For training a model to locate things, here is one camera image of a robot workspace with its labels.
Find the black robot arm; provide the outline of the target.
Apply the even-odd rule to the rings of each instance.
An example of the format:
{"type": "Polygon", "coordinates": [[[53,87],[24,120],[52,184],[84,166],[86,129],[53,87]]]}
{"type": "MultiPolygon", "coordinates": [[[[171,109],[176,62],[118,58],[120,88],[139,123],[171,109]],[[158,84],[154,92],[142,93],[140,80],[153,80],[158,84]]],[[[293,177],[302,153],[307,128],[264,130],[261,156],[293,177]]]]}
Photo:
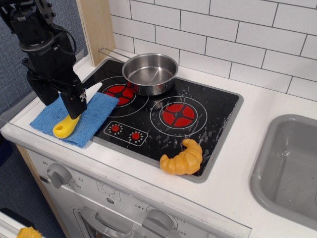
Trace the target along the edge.
{"type": "Polygon", "coordinates": [[[48,106],[61,97],[70,117],[79,117],[88,102],[73,70],[77,46],[67,30],[54,24],[52,4],[46,0],[2,0],[0,16],[28,55],[22,63],[40,100],[48,106]]]}

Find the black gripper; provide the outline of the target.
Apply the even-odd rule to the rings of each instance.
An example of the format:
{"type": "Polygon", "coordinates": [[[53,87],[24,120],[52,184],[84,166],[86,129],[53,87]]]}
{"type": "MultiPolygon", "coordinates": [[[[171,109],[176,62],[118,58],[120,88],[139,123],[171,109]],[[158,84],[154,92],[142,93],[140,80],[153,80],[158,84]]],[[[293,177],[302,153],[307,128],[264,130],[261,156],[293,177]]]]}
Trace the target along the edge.
{"type": "Polygon", "coordinates": [[[52,104],[59,92],[71,119],[78,118],[86,109],[86,92],[73,70],[76,57],[66,33],[49,34],[38,44],[21,45],[29,62],[28,80],[39,99],[52,104]]]}

